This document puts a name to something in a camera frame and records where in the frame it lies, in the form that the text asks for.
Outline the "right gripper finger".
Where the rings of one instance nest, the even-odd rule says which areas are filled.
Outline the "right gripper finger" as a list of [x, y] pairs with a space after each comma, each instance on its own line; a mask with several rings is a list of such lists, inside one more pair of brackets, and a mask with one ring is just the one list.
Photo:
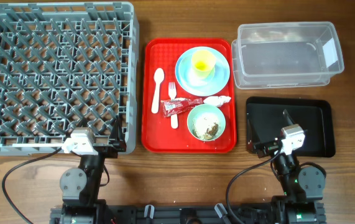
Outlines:
[[293, 120], [293, 118], [290, 116], [290, 114], [286, 109], [283, 110], [283, 116], [286, 119], [289, 126], [296, 124], [296, 122]]
[[247, 141], [248, 144], [257, 144], [259, 142], [257, 131], [250, 119], [247, 119]]

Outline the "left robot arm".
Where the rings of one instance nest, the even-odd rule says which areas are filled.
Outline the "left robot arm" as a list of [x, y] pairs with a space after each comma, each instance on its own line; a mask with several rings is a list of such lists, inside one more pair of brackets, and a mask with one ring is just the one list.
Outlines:
[[76, 128], [63, 143], [63, 151], [79, 155], [80, 163], [60, 178], [63, 205], [60, 217], [54, 218], [54, 223], [116, 223], [106, 201], [100, 200], [98, 194], [105, 159], [117, 158], [118, 153], [127, 148], [119, 116], [113, 121], [110, 137], [109, 146], [100, 146], [90, 128]]

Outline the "white plastic fork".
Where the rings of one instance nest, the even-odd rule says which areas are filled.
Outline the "white plastic fork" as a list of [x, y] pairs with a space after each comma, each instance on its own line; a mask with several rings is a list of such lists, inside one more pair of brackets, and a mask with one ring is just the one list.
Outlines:
[[[168, 84], [168, 95], [171, 100], [175, 99], [175, 97], [177, 96], [177, 90], [176, 90], [176, 86], [175, 86], [174, 82], [170, 82]], [[178, 117], [176, 114], [171, 115], [170, 121], [171, 121], [171, 127], [173, 129], [177, 129], [178, 128]]]

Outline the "green bowl with food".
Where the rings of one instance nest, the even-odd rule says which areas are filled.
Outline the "green bowl with food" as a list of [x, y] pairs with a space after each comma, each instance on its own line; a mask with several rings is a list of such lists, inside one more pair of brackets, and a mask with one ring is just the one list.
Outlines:
[[226, 118], [216, 106], [202, 104], [189, 112], [187, 127], [190, 134], [197, 140], [215, 141], [224, 133]]

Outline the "white napkin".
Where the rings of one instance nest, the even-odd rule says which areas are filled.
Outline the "white napkin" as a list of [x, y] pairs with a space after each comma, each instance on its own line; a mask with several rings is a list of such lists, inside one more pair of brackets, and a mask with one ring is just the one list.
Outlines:
[[221, 107], [225, 103], [229, 103], [230, 100], [231, 100], [230, 96], [209, 96], [203, 100], [203, 103], [207, 105]]

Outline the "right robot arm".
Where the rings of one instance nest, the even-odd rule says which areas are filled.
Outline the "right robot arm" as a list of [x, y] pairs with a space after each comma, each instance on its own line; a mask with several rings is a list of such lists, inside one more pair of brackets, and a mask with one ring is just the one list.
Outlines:
[[241, 214], [250, 223], [326, 223], [323, 189], [326, 171], [313, 162], [299, 163], [294, 150], [303, 146], [305, 131], [294, 123], [287, 110], [283, 111], [288, 126], [280, 136], [262, 142], [251, 120], [247, 121], [249, 149], [258, 157], [270, 156], [272, 172], [284, 194], [272, 197], [271, 202], [241, 207]]

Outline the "white plastic spoon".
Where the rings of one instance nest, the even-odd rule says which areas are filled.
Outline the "white plastic spoon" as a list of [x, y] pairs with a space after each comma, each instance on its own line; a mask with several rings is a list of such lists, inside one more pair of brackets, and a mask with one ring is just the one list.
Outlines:
[[158, 68], [154, 73], [154, 81], [155, 81], [155, 91], [152, 100], [151, 112], [153, 114], [158, 113], [159, 111], [159, 101], [160, 101], [160, 85], [163, 82], [165, 77], [164, 70], [162, 68]]

